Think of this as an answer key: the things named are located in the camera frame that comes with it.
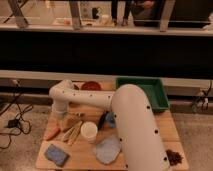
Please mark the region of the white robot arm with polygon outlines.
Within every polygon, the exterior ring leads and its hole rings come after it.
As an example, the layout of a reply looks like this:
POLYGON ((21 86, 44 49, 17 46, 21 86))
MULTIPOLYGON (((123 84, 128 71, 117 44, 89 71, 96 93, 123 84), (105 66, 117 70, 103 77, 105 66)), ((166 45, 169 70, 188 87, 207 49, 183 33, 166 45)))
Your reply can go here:
POLYGON ((69 103, 85 104, 114 114, 127 171, 172 171, 159 128, 146 93, 125 84, 115 91, 75 90, 63 80, 49 90, 52 112, 61 117, 69 103))

